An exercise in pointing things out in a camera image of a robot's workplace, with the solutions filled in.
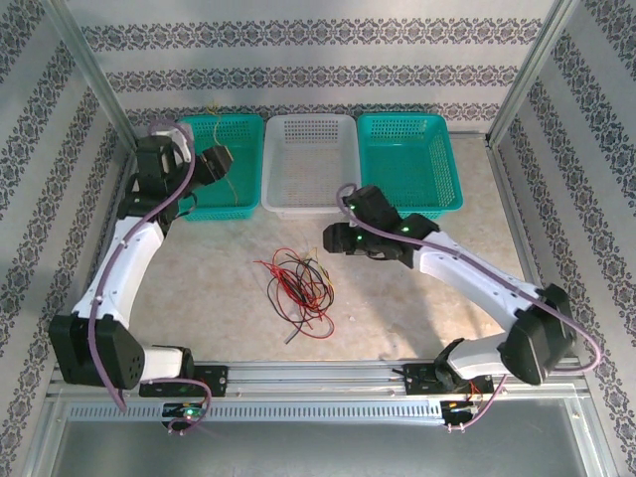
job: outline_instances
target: tangled wires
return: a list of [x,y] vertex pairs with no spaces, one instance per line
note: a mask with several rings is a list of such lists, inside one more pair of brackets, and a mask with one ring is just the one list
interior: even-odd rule
[[[284,252],[284,259],[277,263],[278,257]],[[279,248],[271,258],[271,262],[257,260],[271,273],[271,280],[267,284],[267,298],[271,306],[283,320],[296,328],[287,337],[285,344],[293,340],[298,333],[310,338],[324,340],[334,333],[334,322],[327,316],[327,310],[334,302],[334,287],[329,280],[329,274],[320,266],[318,260],[311,256],[300,258],[291,248]],[[289,313],[283,309],[281,298],[284,294],[297,306],[297,312]],[[324,334],[316,334],[312,321],[326,323],[329,329]]]

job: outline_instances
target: cable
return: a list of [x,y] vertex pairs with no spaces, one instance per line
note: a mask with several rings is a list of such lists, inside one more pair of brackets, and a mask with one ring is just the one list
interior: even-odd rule
[[[284,250],[287,259],[277,263],[278,255]],[[285,344],[298,333],[319,340],[329,338],[334,333],[334,322],[327,315],[327,310],[334,302],[334,287],[329,273],[318,263],[317,256],[313,258],[310,251],[305,258],[300,258],[291,248],[280,248],[274,253],[271,262],[257,260],[255,263],[265,266],[272,276],[267,284],[267,298],[274,311],[295,328],[284,341]],[[297,306],[297,319],[293,315],[289,316],[283,309],[280,301],[283,292]],[[316,319],[327,322],[329,330],[326,333],[317,335],[303,329],[307,325],[313,331],[311,321]]]
[[559,319],[560,321],[565,323],[567,326],[572,328],[574,331],[576,331],[580,336],[582,336],[589,343],[589,345],[591,346],[591,348],[593,350],[594,357],[593,357],[592,361],[589,362],[587,365],[581,366],[581,367],[573,369],[573,370],[555,369],[554,372],[559,373],[561,376],[578,375],[580,373],[585,373],[587,371],[592,371],[594,368],[596,368],[600,364],[600,361],[601,361],[602,356],[603,356],[603,352],[600,349],[600,346],[598,346],[598,343],[596,343],[596,341],[592,338],[592,336],[589,333],[587,333],[585,328],[583,328],[581,325],[576,323],[574,320],[572,320],[571,318],[563,315],[558,310],[555,310],[554,308],[550,307],[547,303],[544,303],[543,301],[538,300],[534,296],[530,296],[525,291],[517,289],[517,287],[515,287],[512,283],[510,283],[507,280],[501,278],[499,275],[497,275],[496,273],[492,272],[491,270],[486,268],[484,265],[482,265],[478,261],[474,260],[473,258],[471,258],[469,256],[461,254],[457,250],[454,250],[454,249],[449,248],[447,246],[439,245],[437,243],[433,243],[433,242],[428,241],[428,240],[418,240],[417,238],[410,238],[410,237],[398,236],[396,234],[390,234],[388,232],[381,231],[380,229],[376,229],[375,227],[372,227],[372,226],[370,226],[368,224],[365,224],[364,222],[362,222],[360,219],[358,219],[355,216],[355,214],[345,205],[345,202],[342,199],[343,191],[345,189],[348,189],[348,188],[353,188],[353,191],[355,192],[358,189],[358,186],[356,186],[356,184],[349,183],[349,184],[345,184],[340,189],[338,189],[338,192],[336,192],[336,203],[338,204],[338,208],[342,211],[342,213],[351,222],[353,222],[357,226],[361,227],[365,231],[368,231],[368,232],[371,232],[372,234],[375,234],[376,236],[384,237],[385,239],[403,241],[404,243],[411,243],[413,245],[427,246],[429,248],[433,248],[435,250],[438,250],[438,251],[441,251],[441,252],[444,252],[444,253],[448,253],[449,255],[451,255],[453,257],[456,257],[456,258],[458,258],[460,260],[463,260],[466,263],[468,263],[469,265],[471,265],[473,268],[475,268],[476,270],[478,270],[481,273],[483,273],[484,275],[486,275],[488,278],[490,278],[493,281],[495,281],[495,282],[499,283],[500,285],[502,285],[507,290],[510,290],[511,292],[516,293],[518,296],[522,297],[525,300],[528,300],[533,305],[537,306],[538,308],[541,308],[545,312],[547,312],[547,313],[551,314],[552,316],[554,316],[555,318]]
[[[212,104],[208,104],[206,106],[206,110],[208,111],[209,114],[216,116],[217,122],[215,123],[215,128],[212,130],[212,137],[214,138],[215,142],[217,143],[218,146],[223,146],[223,144],[221,144],[219,142],[219,139],[217,139],[217,129],[219,128],[219,124],[221,124],[221,114],[219,113],[219,106],[213,102]],[[230,152],[230,148],[228,146],[225,146],[226,149],[228,150],[228,154],[230,154],[230,158],[232,159],[232,162],[235,161],[235,158],[232,155],[232,152]],[[232,193],[235,196],[235,207],[239,206],[239,194],[237,194],[237,189],[235,189],[235,185],[232,183],[232,181],[230,180],[230,174],[226,174],[226,181],[228,181],[228,185],[230,186],[230,189],[232,190]]]
[[179,132],[181,132],[181,134],[183,134],[183,136],[186,139],[186,142],[188,143],[188,148],[190,149],[190,155],[191,155],[190,167],[188,168],[188,172],[186,173],[186,177],[185,177],[184,181],[175,190],[175,192],[173,192],[170,195],[170,197],[168,197],[165,201],[163,201],[161,204],[159,204],[157,207],[155,207],[152,211],[150,211],[148,214],[146,214],[143,218],[141,218],[141,220],[137,224],[135,224],[132,227],[132,229],[130,229],[128,234],[125,235],[125,237],[119,243],[117,248],[114,250],[114,252],[110,256],[110,258],[108,259],[108,262],[106,263],[106,266],[104,267],[103,274],[101,275],[101,278],[99,279],[99,282],[98,282],[97,287],[95,289],[95,294],[94,294],[94,298],[92,300],[92,304],[90,306],[90,314],[89,314],[89,317],[88,317],[88,349],[90,351],[90,357],[92,358],[92,361],[94,362],[95,368],[97,369],[97,373],[99,374],[99,378],[101,379],[101,381],[103,382],[104,386],[108,390],[108,393],[112,397],[112,400],[114,400],[114,402],[119,407],[119,410],[121,410],[122,412],[126,412],[126,403],[125,403],[125,401],[123,399],[123,396],[121,395],[121,393],[119,393],[117,391],[117,389],[115,388],[114,384],[110,380],[110,377],[108,376],[108,373],[106,372],[106,369],[105,369],[105,367],[103,365],[103,362],[101,361],[101,358],[99,357],[99,352],[97,351],[97,343],[96,343],[96,340],[95,340],[95,324],[96,324],[96,320],[97,320],[97,310],[99,309],[99,305],[101,304],[101,302],[103,300],[103,297],[102,297],[103,290],[104,290],[104,288],[106,286],[106,281],[108,280],[108,276],[112,272],[112,269],[113,269],[115,263],[117,262],[117,259],[121,255],[121,252],[124,250],[124,248],[126,247],[128,242],[130,241],[130,239],[132,239],[132,237],[134,237],[134,235],[137,233],[137,231],[144,224],[149,222],[157,214],[159,214],[161,211],[163,211],[166,207],[168,207],[171,203],[173,203],[174,201],[176,201],[179,198],[179,196],[183,193],[183,191],[186,189],[186,187],[190,183],[190,180],[192,179],[192,176],[193,176],[194,171],[195,171],[195,145],[194,145],[194,140],[190,137],[190,135],[186,132],[186,130],[182,126],[180,126],[179,124],[177,124],[175,122],[172,122],[172,121],[165,121],[165,120],[154,121],[148,127],[148,133],[152,135],[153,132],[155,131],[155,129],[157,128],[157,126],[160,125],[160,124],[168,125],[170,127],[174,127]]
[[194,429],[195,427],[200,425],[201,422],[204,421],[204,419],[206,418],[206,414],[210,410],[210,405],[211,405],[211,402],[212,402],[212,391],[210,390],[208,385],[206,385],[205,383],[203,383],[201,381],[186,380],[186,379],[181,379],[181,378],[160,379],[160,380],[152,380],[152,381],[148,382],[148,384],[155,384],[155,383],[177,383],[177,384],[180,384],[180,385],[194,385],[194,386],[199,386],[199,387],[203,388],[203,390],[206,392],[206,396],[201,401],[201,405],[204,405],[205,409],[201,413],[199,418],[197,420],[195,420],[194,422],[192,422],[192,420],[187,418],[187,417],[175,417],[170,422],[168,422],[168,433],[169,434],[171,434],[174,431],[174,429],[172,427],[177,422],[185,422],[185,423],[190,424],[189,427],[186,427],[185,429],[179,431],[179,435],[185,435],[187,432],[190,432],[192,429]]
[[468,384],[470,385],[470,396],[468,397],[467,400],[473,400],[475,395],[479,395],[480,402],[483,402],[484,394],[481,392],[481,390],[475,386],[472,380],[470,380]]
[[495,398],[501,392],[501,390],[504,388],[504,383],[506,382],[507,378],[508,378],[508,375],[502,376],[501,381],[499,382],[499,385],[497,386],[497,388],[493,392],[493,395],[490,396],[490,399],[488,399],[488,402],[486,402],[486,404],[484,404],[484,406],[481,409],[479,409],[479,411],[475,415],[473,415],[472,419],[470,419],[465,424],[459,424],[459,425],[448,424],[448,426],[447,426],[448,427],[448,432],[450,433],[453,430],[461,430],[463,432],[465,429],[467,429],[471,425],[477,423],[477,421],[484,416],[484,414],[488,411],[488,409],[490,409],[490,406],[493,405],[493,402],[495,401]]

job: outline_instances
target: patterned wallpaper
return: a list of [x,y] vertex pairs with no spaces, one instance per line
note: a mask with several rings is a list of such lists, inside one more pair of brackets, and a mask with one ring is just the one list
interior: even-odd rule
[[35,0],[0,0],[0,476],[17,475],[127,152]]
[[498,148],[542,281],[603,350],[588,380],[621,476],[636,475],[635,7],[579,5]]
[[133,123],[417,110],[486,132],[552,6],[490,0],[69,2]]

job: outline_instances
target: white robotic arm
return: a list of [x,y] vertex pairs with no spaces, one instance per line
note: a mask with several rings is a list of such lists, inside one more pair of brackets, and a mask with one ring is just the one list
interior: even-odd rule
[[[187,126],[180,129],[188,132]],[[232,165],[232,156],[223,146],[192,158],[184,133],[171,128],[139,140],[138,172],[131,177],[119,205],[106,256],[72,314],[57,315],[51,322],[49,336],[68,383],[103,386],[87,343],[88,318],[94,312],[95,300],[98,306],[96,315],[92,315],[94,343],[103,369],[116,388],[132,389],[140,382],[158,379],[189,379],[194,373],[190,350],[142,346],[128,332],[132,304],[143,275],[178,217],[176,201],[168,204],[167,199],[184,197],[201,185],[218,181]],[[191,161],[195,161],[194,173],[189,176]]]
[[375,186],[356,190],[343,201],[341,209],[352,219],[355,215],[355,221],[324,231],[327,251],[399,260],[453,286],[503,329],[487,338],[455,340],[442,351],[435,372],[445,389],[478,376],[505,374],[539,385],[571,348],[573,330],[545,310],[569,316],[567,295],[560,288],[538,289],[499,270],[424,216],[401,218]]
[[[491,272],[509,280],[516,288],[526,291],[535,298],[540,298],[535,285],[504,273],[459,246],[448,234],[433,232],[426,237],[426,241],[444,245],[453,248],[462,255],[471,256],[474,260],[488,267]],[[423,246],[413,253],[413,267],[457,289],[492,316],[504,330],[504,333],[488,338],[462,341],[454,348],[448,357],[448,364],[457,375],[463,380],[471,380],[477,376],[509,373],[501,361],[497,347],[506,341],[508,334],[517,322],[515,312],[530,307],[531,304],[528,300],[521,298],[516,293],[511,293],[465,261],[427,246]]]

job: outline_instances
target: table surface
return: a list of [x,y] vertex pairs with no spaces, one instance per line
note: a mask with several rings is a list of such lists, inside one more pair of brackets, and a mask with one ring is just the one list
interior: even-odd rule
[[[478,137],[452,139],[464,195],[460,211],[437,222],[464,247],[516,276],[521,267],[497,186]],[[258,208],[248,221],[173,224],[137,294],[130,331],[143,344],[186,346],[197,361],[389,360],[434,358],[455,338],[501,332],[460,293],[399,262],[329,254],[328,219],[284,221]],[[270,260],[288,246],[317,247],[335,285],[327,340],[297,336],[265,290]]]

